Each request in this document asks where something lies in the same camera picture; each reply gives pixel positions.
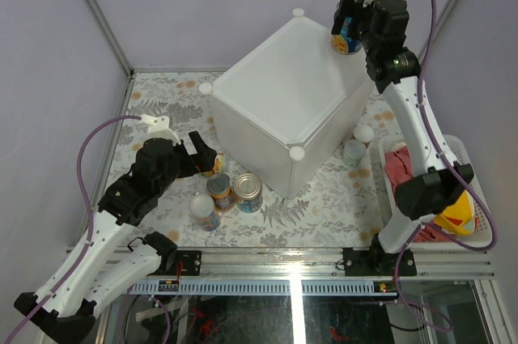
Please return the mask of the blue soup can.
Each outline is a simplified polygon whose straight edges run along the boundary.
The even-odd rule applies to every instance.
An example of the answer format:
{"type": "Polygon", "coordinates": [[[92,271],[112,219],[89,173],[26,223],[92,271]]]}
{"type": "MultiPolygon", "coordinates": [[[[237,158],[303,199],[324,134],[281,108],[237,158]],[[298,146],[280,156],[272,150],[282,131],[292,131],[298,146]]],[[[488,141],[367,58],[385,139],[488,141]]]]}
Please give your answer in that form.
{"type": "Polygon", "coordinates": [[[351,17],[347,16],[343,21],[336,20],[331,29],[331,47],[336,53],[349,55],[357,53],[361,43],[348,35],[351,17]]]}
{"type": "Polygon", "coordinates": [[[252,173],[239,175],[233,186],[238,209],[244,213],[258,212],[263,204],[261,180],[252,173]]]}

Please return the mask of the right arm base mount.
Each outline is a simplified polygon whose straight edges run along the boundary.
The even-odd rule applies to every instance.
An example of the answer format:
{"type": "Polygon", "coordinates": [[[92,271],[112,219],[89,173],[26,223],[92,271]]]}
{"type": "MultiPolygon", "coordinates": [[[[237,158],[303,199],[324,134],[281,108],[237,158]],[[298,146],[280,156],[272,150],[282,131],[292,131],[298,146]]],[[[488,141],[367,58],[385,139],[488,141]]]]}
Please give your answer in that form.
{"type": "Polygon", "coordinates": [[[335,268],[345,272],[347,277],[383,277],[393,276],[396,271],[402,277],[415,277],[417,269],[413,253],[406,249],[401,255],[396,269],[399,253],[385,253],[381,247],[344,248],[342,258],[335,263],[335,268]]]}

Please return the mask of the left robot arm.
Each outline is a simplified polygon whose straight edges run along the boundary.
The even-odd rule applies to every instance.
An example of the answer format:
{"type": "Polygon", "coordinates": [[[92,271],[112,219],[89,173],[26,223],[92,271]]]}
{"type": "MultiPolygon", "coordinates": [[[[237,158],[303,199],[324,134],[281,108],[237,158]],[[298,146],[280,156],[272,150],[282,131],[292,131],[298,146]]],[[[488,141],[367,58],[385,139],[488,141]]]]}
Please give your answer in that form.
{"type": "Polygon", "coordinates": [[[129,171],[105,191],[82,239],[51,279],[14,306],[56,343],[80,343],[102,311],[149,274],[176,274],[177,246],[153,231],[110,271],[101,270],[121,242],[159,204],[175,180],[208,172],[216,152],[197,131],[189,132],[195,153],[182,141],[149,138],[129,171]]]}

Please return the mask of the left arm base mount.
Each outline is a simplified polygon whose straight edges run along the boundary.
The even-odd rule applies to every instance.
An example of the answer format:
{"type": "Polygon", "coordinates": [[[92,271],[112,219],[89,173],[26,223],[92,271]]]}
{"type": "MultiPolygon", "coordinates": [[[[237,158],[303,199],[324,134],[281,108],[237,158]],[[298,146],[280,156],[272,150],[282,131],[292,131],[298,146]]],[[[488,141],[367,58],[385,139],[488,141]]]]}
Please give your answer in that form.
{"type": "Polygon", "coordinates": [[[199,250],[180,250],[161,257],[159,268],[151,275],[172,275],[175,277],[199,276],[202,267],[202,252],[199,250]]]}

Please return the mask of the white lid orange can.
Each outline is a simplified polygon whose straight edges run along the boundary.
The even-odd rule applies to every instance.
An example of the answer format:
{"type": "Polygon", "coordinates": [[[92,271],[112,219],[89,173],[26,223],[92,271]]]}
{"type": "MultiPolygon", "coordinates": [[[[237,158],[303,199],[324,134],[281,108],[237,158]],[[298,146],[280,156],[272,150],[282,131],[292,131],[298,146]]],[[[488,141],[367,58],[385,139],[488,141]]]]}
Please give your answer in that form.
{"type": "Polygon", "coordinates": [[[191,216],[202,230],[215,231],[219,227],[220,218],[211,196],[197,194],[192,198],[189,207],[191,216]]]}

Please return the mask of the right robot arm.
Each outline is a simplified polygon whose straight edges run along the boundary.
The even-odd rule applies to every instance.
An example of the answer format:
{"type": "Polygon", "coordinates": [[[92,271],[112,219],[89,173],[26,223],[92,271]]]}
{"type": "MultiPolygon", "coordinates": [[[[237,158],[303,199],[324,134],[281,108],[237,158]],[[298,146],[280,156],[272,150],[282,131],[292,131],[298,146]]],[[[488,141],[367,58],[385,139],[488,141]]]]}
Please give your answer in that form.
{"type": "Polygon", "coordinates": [[[340,0],[332,34],[343,28],[366,53],[366,70],[393,110],[410,153],[413,176],[395,189],[398,213],[377,236],[380,248],[369,254],[377,274],[397,267],[397,252],[423,223],[454,204],[474,177],[444,141],[420,79],[420,63],[405,46],[410,19],[405,0],[340,0]]]}

